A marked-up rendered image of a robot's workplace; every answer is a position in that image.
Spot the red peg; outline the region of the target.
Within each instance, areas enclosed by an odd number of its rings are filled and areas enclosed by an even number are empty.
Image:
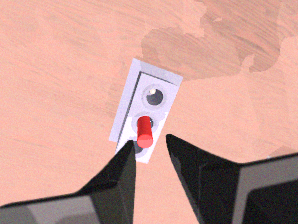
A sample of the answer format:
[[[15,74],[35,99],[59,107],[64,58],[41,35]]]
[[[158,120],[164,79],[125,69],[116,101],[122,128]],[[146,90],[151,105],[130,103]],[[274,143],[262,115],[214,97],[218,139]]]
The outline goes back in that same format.
[[[142,148],[148,148],[153,144],[153,136],[149,116],[138,119],[137,144]]]

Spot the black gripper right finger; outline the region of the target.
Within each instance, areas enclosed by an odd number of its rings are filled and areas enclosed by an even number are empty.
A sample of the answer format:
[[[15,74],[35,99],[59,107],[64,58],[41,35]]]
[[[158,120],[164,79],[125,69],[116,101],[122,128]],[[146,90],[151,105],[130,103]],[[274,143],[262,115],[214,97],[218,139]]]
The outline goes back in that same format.
[[[298,179],[298,152],[238,163],[172,134],[166,145],[199,224],[241,224],[250,191]]]

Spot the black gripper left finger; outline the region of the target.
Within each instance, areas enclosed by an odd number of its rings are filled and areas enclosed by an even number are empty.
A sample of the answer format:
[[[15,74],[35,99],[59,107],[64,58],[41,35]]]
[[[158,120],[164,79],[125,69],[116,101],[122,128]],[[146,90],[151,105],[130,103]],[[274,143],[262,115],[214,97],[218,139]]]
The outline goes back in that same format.
[[[0,224],[133,224],[136,155],[128,140],[73,193],[0,206]]]

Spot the light grey plate with holes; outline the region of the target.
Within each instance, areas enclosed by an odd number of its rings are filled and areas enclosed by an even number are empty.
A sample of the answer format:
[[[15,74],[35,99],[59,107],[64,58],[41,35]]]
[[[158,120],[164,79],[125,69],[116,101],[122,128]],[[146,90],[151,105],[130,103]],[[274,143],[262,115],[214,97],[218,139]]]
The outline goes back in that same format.
[[[156,92],[147,95],[152,89],[156,89]],[[115,154],[128,140],[133,140],[136,161],[148,164],[178,90],[179,86],[167,80],[139,71],[118,136]],[[150,117],[153,144],[148,148],[137,144],[138,119],[142,116]]]

